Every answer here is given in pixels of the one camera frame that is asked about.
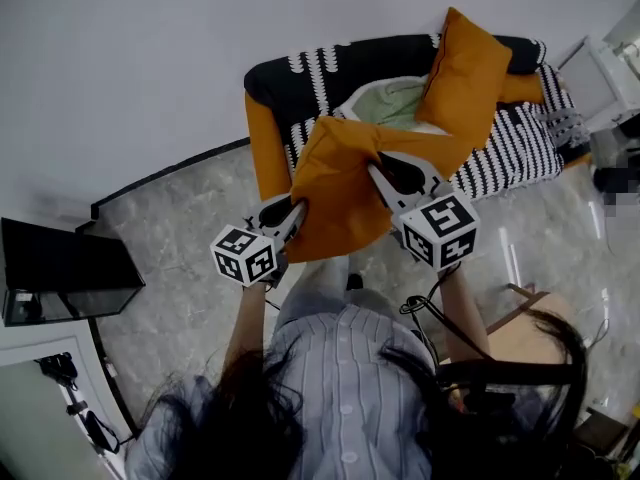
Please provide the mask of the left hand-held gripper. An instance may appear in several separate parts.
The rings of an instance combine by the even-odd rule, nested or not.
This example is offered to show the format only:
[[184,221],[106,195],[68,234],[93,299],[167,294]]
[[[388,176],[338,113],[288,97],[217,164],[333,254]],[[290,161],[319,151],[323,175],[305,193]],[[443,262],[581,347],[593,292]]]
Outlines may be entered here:
[[265,283],[276,288],[287,269],[283,248],[306,216],[306,202],[291,202],[289,193],[253,207],[241,226],[226,225],[210,244],[217,272],[249,288]]

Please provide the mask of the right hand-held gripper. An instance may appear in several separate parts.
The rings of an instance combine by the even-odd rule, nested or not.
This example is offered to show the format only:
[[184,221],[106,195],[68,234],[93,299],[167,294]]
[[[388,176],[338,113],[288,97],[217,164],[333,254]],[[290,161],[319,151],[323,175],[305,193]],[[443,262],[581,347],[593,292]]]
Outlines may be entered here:
[[[407,208],[406,196],[431,194],[444,181],[427,160],[407,153],[379,152],[381,165],[368,164],[368,173],[387,208]],[[461,191],[437,197],[392,216],[402,245],[436,272],[457,264],[475,249],[479,216]]]

